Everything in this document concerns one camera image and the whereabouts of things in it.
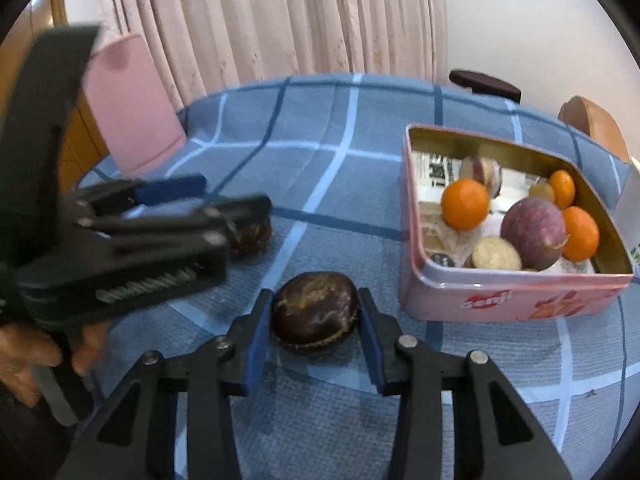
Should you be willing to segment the left hand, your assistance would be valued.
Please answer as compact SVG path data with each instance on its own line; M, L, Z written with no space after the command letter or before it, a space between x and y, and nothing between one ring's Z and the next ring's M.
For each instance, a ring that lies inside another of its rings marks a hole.
M107 346L109 322L87 325L81 330L81 341L73 352L76 374L86 376L101 361ZM40 398L30 367L58 366L62 362L60 348L36 328L8 324L1 329L1 383L17 400L33 408Z

